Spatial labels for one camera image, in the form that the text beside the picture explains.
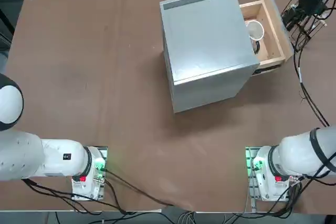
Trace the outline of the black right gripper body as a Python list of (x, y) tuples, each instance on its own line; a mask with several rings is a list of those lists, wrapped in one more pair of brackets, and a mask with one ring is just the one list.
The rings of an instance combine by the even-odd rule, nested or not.
[(303, 16), (321, 15), (326, 10), (323, 0), (299, 0), (296, 13)]

